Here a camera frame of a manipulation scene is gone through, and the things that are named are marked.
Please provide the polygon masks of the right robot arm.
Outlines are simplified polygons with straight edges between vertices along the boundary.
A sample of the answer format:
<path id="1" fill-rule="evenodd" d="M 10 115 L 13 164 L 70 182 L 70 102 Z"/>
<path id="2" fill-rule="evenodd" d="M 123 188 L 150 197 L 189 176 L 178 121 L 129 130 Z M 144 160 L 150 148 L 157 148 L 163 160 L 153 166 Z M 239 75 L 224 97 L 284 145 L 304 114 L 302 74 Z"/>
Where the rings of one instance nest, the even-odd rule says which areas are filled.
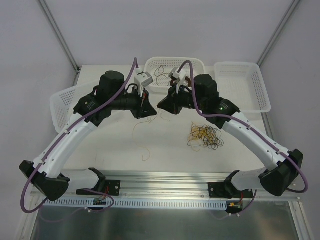
<path id="1" fill-rule="evenodd" d="M 264 165 L 251 171 L 233 171 L 214 189 L 215 194 L 231 199 L 247 190 L 265 190 L 276 197 L 289 191 L 293 181 L 302 175 L 303 153 L 298 149 L 290 151 L 255 129 L 235 104 L 219 96 L 217 83 L 209 74 L 196 76 L 191 85 L 188 88 L 174 83 L 158 108 L 173 115 L 183 108 L 197 110 L 209 123 L 238 139 Z"/>

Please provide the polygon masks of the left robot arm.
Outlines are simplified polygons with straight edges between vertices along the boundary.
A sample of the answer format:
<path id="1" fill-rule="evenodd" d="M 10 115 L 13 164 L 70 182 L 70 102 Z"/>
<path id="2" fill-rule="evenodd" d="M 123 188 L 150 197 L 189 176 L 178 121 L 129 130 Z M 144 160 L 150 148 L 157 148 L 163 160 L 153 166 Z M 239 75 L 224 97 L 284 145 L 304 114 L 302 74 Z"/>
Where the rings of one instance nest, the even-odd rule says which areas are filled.
<path id="1" fill-rule="evenodd" d="M 111 183 L 99 170 L 90 167 L 62 172 L 62 169 L 81 142 L 110 117 L 112 111 L 130 111 L 136 119 L 157 115 L 146 90 L 153 78 L 140 69 L 136 72 L 132 90 L 128 92 L 124 75 L 107 71 L 92 92 L 78 101 L 66 126 L 44 153 L 34 161 L 24 160 L 20 164 L 22 173 L 48 200 L 56 201 L 66 192 L 78 195 L 108 192 Z"/>

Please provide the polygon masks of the white perforated basket middle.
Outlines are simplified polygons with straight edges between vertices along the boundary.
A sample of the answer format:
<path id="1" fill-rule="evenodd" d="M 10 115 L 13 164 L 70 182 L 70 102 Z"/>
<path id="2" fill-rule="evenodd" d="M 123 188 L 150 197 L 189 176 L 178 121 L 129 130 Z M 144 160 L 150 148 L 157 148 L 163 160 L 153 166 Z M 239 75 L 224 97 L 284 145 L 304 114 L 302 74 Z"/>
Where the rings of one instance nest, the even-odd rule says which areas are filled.
<path id="1" fill-rule="evenodd" d="M 204 63 L 197 58 L 152 57 L 144 66 L 144 71 L 150 73 L 153 78 L 153 83 L 148 86 L 148 89 L 156 94 L 167 94 L 171 87 L 169 73 L 173 68 L 179 68 L 186 60 L 191 61 L 194 76 L 206 74 Z"/>

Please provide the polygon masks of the white perforated basket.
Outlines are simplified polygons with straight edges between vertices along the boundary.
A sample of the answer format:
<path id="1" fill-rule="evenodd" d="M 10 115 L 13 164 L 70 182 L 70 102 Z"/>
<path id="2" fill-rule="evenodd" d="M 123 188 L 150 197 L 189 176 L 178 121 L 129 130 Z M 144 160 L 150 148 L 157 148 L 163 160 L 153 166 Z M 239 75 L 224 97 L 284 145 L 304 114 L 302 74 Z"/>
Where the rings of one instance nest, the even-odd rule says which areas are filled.
<path id="1" fill-rule="evenodd" d="M 194 76 L 206 74 L 204 63 L 197 58 L 152 57 L 144 66 L 144 71 L 150 73 L 153 78 L 153 83 L 148 86 L 148 89 L 156 94 L 167 94 L 171 87 L 169 73 L 173 68 L 179 68 L 186 60 L 191 61 Z"/>
<path id="2" fill-rule="evenodd" d="M 78 101 L 91 93 L 93 88 L 98 85 L 97 81 L 76 85 L 53 94 L 50 97 L 50 112 L 53 126 L 57 133 L 67 124 L 73 108 Z"/>
<path id="3" fill-rule="evenodd" d="M 271 110 L 265 82 L 257 64 L 217 62 L 214 75 L 220 96 L 233 102 L 241 112 L 261 114 Z"/>

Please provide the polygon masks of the white perforated basket right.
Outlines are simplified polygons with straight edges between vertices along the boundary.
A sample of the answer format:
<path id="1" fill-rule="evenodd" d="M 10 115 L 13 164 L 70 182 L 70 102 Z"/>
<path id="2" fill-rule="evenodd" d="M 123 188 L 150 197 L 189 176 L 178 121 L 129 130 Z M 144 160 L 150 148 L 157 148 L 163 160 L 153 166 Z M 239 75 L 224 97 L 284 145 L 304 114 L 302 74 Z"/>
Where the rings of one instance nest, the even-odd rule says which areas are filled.
<path id="1" fill-rule="evenodd" d="M 233 102 L 241 112 L 261 114 L 271 110 L 265 82 L 257 64 L 217 62 L 214 75 L 220 96 Z"/>

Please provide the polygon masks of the white perforated basket left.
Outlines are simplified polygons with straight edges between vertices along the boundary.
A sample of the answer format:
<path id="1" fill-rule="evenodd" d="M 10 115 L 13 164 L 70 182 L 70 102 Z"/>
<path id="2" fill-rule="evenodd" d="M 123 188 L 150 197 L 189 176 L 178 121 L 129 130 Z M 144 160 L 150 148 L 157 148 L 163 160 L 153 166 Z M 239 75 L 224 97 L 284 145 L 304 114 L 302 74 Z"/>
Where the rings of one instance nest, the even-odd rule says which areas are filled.
<path id="1" fill-rule="evenodd" d="M 98 85 L 97 81 L 76 85 L 53 94 L 50 97 L 50 112 L 53 126 L 57 133 L 67 124 L 73 108 L 78 101 L 91 93 L 93 88 Z"/>

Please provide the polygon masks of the aluminium mounting rail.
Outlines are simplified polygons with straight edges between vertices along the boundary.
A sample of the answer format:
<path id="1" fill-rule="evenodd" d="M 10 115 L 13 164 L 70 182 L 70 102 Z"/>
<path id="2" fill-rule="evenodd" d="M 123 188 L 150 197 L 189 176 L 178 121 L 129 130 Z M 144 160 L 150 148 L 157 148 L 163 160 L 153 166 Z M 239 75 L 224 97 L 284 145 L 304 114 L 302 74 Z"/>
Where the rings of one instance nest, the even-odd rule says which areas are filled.
<path id="1" fill-rule="evenodd" d="M 180 173 L 103 170 L 107 180 L 119 180 L 119 196 L 137 199 L 208 199 L 208 183 L 223 182 L 227 173 Z"/>

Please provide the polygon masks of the aluminium frame post left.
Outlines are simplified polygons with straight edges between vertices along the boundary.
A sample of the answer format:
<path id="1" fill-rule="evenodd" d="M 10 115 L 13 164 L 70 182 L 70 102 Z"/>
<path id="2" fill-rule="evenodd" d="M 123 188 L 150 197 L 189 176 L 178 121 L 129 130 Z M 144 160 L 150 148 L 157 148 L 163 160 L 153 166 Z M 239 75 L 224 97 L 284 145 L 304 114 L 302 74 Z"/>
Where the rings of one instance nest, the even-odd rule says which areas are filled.
<path id="1" fill-rule="evenodd" d="M 48 24 L 50 25 L 58 43 L 60 44 L 64 54 L 66 55 L 69 63 L 71 64 L 73 70 L 78 73 L 79 70 L 80 70 L 80 67 L 75 59 L 75 57 L 73 56 L 69 46 L 68 46 L 68 43 L 66 41 L 66 39 L 64 38 L 63 36 L 63 33 L 61 32 L 61 29 L 47 3 L 46 0 L 37 0 L 36 1 L 39 5 L 39 7 L 41 8 L 45 18 L 47 19 L 48 21 Z"/>

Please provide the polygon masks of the aluminium frame post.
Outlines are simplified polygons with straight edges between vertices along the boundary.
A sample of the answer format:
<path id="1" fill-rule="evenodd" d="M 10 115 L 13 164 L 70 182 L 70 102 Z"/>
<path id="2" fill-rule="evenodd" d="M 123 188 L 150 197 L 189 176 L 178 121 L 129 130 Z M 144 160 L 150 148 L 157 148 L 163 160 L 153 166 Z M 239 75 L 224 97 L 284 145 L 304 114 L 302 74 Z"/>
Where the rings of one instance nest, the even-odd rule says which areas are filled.
<path id="1" fill-rule="evenodd" d="M 287 27 L 288 23 L 290 22 L 291 18 L 299 8 L 303 1 L 302 0 L 292 0 L 286 9 L 284 15 L 282 16 L 281 20 L 279 21 L 277 27 L 275 28 L 273 34 L 271 35 L 269 41 L 267 42 L 264 50 L 262 51 L 257 65 L 261 68 L 272 52 L 273 48 L 276 46 L 278 40 L 280 39 L 282 33 L 284 32 L 285 28 Z"/>
<path id="2" fill-rule="evenodd" d="M 66 55 L 69 63 L 71 64 L 73 70 L 78 73 L 79 70 L 80 70 L 80 67 L 75 59 L 75 57 L 73 56 L 69 46 L 68 46 L 68 43 L 66 41 L 66 39 L 64 38 L 63 36 L 63 33 L 61 32 L 61 29 L 47 3 L 46 0 L 37 0 L 36 1 L 39 5 L 39 7 L 41 8 L 45 18 L 47 19 L 48 21 L 48 24 L 50 25 L 58 43 L 60 44 L 64 54 Z"/>

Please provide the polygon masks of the aluminium frame post right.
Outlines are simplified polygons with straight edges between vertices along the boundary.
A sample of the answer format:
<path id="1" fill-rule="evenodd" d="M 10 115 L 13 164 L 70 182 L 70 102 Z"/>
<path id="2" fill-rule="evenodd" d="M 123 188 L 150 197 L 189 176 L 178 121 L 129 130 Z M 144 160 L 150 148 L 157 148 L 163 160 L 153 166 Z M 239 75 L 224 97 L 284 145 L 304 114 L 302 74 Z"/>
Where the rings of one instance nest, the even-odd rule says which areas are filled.
<path id="1" fill-rule="evenodd" d="M 277 27 L 275 28 L 273 34 L 271 35 L 269 41 L 267 42 L 264 50 L 262 51 L 257 65 L 261 68 L 272 52 L 273 48 L 276 46 L 278 40 L 280 39 L 282 33 L 284 32 L 285 28 L 287 27 L 288 23 L 290 22 L 291 18 L 299 8 L 303 1 L 302 0 L 292 0 L 286 9 L 284 15 L 282 16 L 281 20 L 279 21 Z"/>

